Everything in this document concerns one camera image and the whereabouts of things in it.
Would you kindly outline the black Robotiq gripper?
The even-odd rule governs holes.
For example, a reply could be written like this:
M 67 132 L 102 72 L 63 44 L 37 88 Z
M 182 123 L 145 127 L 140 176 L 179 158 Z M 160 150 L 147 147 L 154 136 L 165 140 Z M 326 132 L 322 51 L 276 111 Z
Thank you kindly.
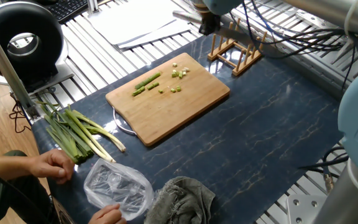
M 216 33 L 221 28 L 221 16 L 215 15 L 212 12 L 201 13 L 202 24 L 199 28 L 199 33 L 203 35 L 210 35 Z

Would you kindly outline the person's right hand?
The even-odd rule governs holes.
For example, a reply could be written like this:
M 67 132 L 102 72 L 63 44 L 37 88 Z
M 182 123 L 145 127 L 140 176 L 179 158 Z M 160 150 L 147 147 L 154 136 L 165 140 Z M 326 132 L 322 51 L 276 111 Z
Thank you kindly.
M 96 212 L 88 222 L 89 224 L 126 224 L 127 220 L 119 210 L 120 205 L 108 205 Z

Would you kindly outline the person's left hand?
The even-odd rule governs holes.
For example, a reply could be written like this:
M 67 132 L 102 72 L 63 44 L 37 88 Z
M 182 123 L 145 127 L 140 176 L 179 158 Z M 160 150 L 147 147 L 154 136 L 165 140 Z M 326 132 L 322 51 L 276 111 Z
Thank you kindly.
M 62 150 L 52 149 L 39 156 L 31 157 L 28 163 L 29 172 L 36 177 L 49 177 L 57 184 L 71 180 L 74 162 Z

